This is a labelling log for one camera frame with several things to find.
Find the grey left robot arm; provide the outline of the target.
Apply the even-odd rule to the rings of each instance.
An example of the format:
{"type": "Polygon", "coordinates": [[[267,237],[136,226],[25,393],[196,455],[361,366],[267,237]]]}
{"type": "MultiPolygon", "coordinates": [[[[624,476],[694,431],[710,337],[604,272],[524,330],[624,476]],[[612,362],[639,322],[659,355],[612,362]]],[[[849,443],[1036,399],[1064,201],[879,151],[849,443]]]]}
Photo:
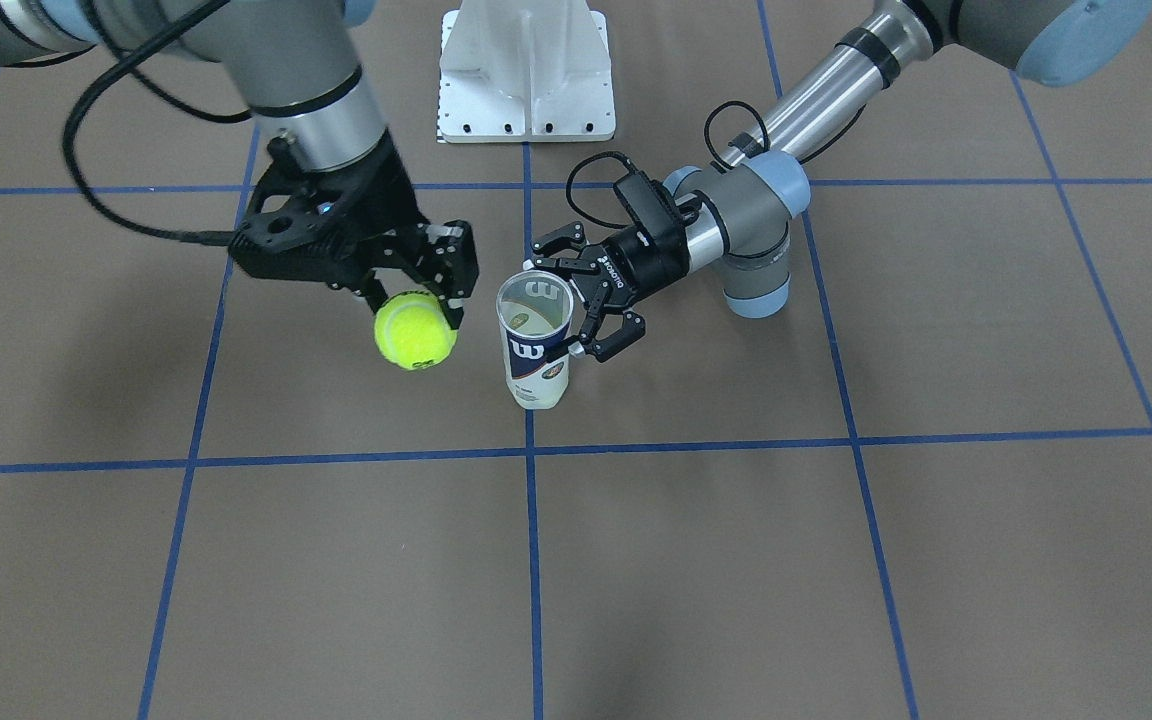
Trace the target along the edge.
{"type": "Polygon", "coordinates": [[[812,197],[806,162],[910,65],[957,45],[1020,78],[1068,86],[1111,63],[1151,12],[1151,1],[878,1],[772,109],[755,114],[753,128],[713,150],[707,167],[658,181],[608,152],[626,170],[613,191],[627,222],[594,243],[593,217],[581,213],[535,243],[532,268],[576,293],[575,324],[552,348],[508,341],[508,350],[525,361],[609,361],[644,336],[641,301],[707,266],[719,270],[732,313],[776,314],[790,288],[791,222],[812,197]]]}

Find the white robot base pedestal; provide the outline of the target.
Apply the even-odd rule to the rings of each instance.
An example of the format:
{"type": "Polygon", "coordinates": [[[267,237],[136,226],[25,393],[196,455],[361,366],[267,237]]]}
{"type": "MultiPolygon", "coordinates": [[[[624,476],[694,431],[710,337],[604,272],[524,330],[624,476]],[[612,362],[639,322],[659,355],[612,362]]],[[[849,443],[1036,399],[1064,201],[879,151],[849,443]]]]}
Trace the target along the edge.
{"type": "Polygon", "coordinates": [[[585,1],[463,1],[440,22],[444,143],[612,141],[608,22],[585,1]]]}

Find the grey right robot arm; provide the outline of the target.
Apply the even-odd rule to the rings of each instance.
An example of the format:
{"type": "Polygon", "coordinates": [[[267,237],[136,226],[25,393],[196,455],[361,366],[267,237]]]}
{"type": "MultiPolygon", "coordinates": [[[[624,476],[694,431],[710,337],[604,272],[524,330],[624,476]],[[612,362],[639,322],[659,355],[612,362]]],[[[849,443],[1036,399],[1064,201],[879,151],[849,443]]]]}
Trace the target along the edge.
{"type": "Polygon", "coordinates": [[[0,69],[109,51],[113,65],[69,111],[60,146],[74,185],[111,222],[223,247],[248,276],[351,291],[376,313],[396,306],[381,273],[397,272],[458,329],[479,273],[471,227],[430,222],[420,211],[353,41],[371,10],[370,1],[0,1],[0,69]],[[132,222],[99,200],[81,169],[79,129],[118,82],[137,79],[168,100],[145,73],[164,56],[218,68],[243,105],[192,108],[194,118],[252,122],[265,141],[270,167],[230,232],[132,222]]]}

